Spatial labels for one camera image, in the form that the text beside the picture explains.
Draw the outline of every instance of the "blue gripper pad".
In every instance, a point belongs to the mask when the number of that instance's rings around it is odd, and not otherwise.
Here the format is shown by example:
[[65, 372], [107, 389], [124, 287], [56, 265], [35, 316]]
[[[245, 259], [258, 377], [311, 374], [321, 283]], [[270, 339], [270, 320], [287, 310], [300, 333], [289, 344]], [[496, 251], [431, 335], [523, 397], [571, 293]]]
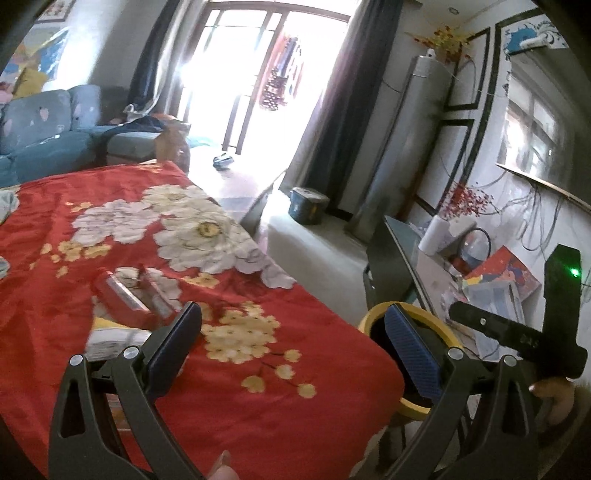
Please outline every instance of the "blue gripper pad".
[[396, 304], [386, 310], [384, 325], [390, 342], [419, 395], [435, 402], [443, 393], [439, 382], [440, 366], [412, 322], [408, 314]]

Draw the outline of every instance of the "metal screw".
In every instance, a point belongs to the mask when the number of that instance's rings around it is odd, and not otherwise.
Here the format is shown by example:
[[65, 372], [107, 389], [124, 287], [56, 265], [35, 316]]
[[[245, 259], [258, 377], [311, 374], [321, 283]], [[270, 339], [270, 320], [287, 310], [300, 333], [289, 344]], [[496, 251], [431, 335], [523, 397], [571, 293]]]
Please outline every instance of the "metal screw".
[[462, 352], [459, 348], [450, 348], [447, 352], [449, 358], [453, 358], [454, 360], [461, 360], [464, 358], [464, 352]]
[[70, 365], [75, 367], [76, 365], [80, 365], [82, 363], [82, 360], [84, 360], [84, 357], [82, 355], [74, 355], [72, 358], [70, 358]]
[[515, 359], [514, 356], [511, 355], [507, 355], [504, 359], [503, 362], [505, 363], [505, 365], [507, 365], [508, 367], [514, 367], [517, 365], [517, 360]]
[[136, 346], [130, 346], [129, 348], [126, 348], [125, 351], [123, 352], [123, 356], [127, 360], [131, 360], [132, 358], [135, 358], [138, 355], [139, 355], [139, 348], [137, 348]]

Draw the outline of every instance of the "yellow ring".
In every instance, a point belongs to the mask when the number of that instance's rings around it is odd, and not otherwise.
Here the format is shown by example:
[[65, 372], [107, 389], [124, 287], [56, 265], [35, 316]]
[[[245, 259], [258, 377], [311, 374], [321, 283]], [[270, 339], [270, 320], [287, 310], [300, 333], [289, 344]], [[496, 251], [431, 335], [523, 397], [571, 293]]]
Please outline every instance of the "yellow ring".
[[[409, 303], [404, 303], [401, 301], [385, 301], [384, 303], [376, 305], [369, 312], [367, 312], [367, 315], [363, 317], [363, 320], [361, 320], [361, 323], [359, 324], [359, 331], [369, 336], [371, 327], [374, 325], [374, 323], [378, 319], [383, 318], [383, 316], [386, 315], [386, 310], [388, 310], [388, 307], [394, 304], [401, 306], [413, 320], [433, 330], [448, 348], [454, 346], [463, 349], [463, 345], [453, 334], [452, 330], [440, 319], [435, 317], [435, 315], [432, 315], [429, 312], [420, 309], [419, 307], [415, 307], [415, 305], [410, 305]], [[427, 415], [429, 415], [430, 410], [430, 408], [416, 405], [403, 397], [400, 399], [400, 409], [398, 410], [398, 413], [412, 420], [423, 421]]]

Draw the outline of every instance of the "red bedspread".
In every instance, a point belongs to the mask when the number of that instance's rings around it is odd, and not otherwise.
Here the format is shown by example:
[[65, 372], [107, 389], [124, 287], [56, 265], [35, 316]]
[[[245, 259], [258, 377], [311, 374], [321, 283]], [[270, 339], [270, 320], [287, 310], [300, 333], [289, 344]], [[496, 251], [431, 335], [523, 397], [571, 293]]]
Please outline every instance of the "red bedspread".
[[174, 165], [55, 176], [17, 195], [0, 226], [0, 414], [41, 471], [64, 368], [106, 316], [90, 289], [99, 267], [145, 264], [170, 299], [201, 304], [203, 335], [157, 407], [203, 472], [227, 449], [243, 480], [344, 480], [397, 409], [389, 356]]

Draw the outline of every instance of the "plastic bag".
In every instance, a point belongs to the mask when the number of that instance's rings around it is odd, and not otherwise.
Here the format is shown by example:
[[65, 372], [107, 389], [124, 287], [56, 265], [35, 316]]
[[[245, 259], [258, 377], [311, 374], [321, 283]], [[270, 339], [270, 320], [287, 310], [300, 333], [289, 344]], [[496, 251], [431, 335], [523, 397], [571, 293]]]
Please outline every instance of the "plastic bag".
[[164, 132], [154, 141], [156, 159], [174, 162], [185, 174], [189, 173], [191, 152], [187, 143], [187, 136], [191, 125], [180, 120], [164, 121]]

